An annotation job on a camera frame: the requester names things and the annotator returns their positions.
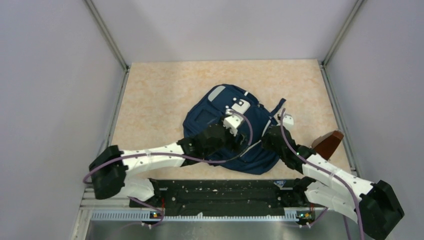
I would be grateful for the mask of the brown leather case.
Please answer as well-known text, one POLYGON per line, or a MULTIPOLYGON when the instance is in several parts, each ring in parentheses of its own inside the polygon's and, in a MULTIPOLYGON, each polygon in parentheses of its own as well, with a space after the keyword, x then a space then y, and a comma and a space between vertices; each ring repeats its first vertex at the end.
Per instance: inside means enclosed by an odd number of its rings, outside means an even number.
POLYGON ((341 131, 334 130, 315 139, 311 144, 311 148, 325 160, 329 160, 341 144, 343 138, 344 134, 341 131))

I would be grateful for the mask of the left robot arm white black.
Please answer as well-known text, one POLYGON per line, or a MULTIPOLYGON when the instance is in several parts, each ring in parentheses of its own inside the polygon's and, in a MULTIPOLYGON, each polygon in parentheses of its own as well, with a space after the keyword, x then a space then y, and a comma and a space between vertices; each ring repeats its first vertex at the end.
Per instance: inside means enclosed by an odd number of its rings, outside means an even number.
POLYGON ((221 164, 222 160, 208 157, 226 147, 237 148, 240 145, 237 134, 235 126, 215 123, 196 135, 162 147, 121 150, 117 145, 111 145, 89 165, 89 173, 83 182, 91 179, 97 200, 123 195, 146 201, 155 196, 157 187, 151 179, 133 180, 133 176, 150 170, 197 163, 221 164))

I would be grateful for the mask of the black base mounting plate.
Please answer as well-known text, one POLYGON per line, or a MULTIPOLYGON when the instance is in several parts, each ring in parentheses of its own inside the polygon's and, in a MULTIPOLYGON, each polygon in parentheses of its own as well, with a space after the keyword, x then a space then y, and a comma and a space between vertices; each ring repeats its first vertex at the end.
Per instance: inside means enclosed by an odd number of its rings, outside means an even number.
POLYGON ((146 200, 167 217, 283 216, 289 208, 313 210, 301 180, 154 180, 156 194, 146 200))

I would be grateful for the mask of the aluminium frame rail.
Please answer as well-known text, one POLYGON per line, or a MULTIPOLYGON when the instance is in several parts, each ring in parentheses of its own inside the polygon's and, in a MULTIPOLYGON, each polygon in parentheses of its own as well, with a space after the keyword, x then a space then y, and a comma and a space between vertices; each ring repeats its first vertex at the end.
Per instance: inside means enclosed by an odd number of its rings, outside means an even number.
POLYGON ((355 222, 293 180, 159 180, 147 205, 83 194, 74 240, 358 240, 355 222))

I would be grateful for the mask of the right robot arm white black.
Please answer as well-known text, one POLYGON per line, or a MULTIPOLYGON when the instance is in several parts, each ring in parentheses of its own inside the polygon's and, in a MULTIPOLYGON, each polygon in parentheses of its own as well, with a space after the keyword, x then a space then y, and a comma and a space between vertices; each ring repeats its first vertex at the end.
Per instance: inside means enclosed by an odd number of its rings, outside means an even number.
POLYGON ((389 183, 372 182, 342 170, 312 148, 296 144, 285 127, 269 127, 261 141, 264 149, 275 152, 287 167, 303 174, 294 187, 301 199, 356 222, 362 237, 385 240, 404 217, 389 183))

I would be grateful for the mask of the navy blue backpack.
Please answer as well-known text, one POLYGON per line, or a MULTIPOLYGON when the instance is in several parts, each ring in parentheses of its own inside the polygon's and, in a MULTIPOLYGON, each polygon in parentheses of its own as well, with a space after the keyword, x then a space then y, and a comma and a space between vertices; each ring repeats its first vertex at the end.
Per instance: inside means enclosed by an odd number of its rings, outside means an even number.
POLYGON ((262 175, 279 161, 277 153, 262 147, 261 138, 271 126, 285 98, 268 110, 250 92, 232 84, 214 86, 187 113, 182 126, 185 137, 195 136, 212 124, 223 125, 233 138, 230 144, 207 160, 224 162, 222 167, 241 173, 262 175))

